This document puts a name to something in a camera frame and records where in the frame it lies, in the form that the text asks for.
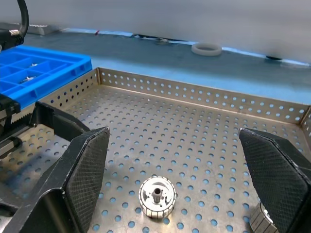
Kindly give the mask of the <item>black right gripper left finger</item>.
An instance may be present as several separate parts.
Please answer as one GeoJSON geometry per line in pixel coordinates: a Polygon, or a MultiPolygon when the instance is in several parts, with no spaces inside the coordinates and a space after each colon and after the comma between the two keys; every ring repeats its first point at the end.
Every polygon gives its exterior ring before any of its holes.
{"type": "Polygon", "coordinates": [[[5,233],[86,233],[102,187],[110,129],[74,138],[13,211],[5,233]]]}

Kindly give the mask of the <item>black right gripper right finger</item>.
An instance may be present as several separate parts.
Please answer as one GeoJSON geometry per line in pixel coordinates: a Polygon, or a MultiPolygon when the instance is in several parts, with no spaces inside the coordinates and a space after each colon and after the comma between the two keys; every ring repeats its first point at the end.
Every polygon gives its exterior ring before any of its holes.
{"type": "Polygon", "coordinates": [[[287,139],[241,128],[253,186],[281,233],[311,231],[311,163],[287,139]]]}

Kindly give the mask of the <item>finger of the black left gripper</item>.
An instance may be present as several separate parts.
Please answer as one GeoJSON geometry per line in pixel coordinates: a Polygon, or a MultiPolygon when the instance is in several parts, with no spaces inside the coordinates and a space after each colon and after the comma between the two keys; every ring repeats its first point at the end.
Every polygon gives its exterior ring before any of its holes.
{"type": "Polygon", "coordinates": [[[31,115],[31,126],[39,124],[53,129],[54,134],[72,141],[90,129],[74,116],[51,105],[37,101],[31,115]]]}

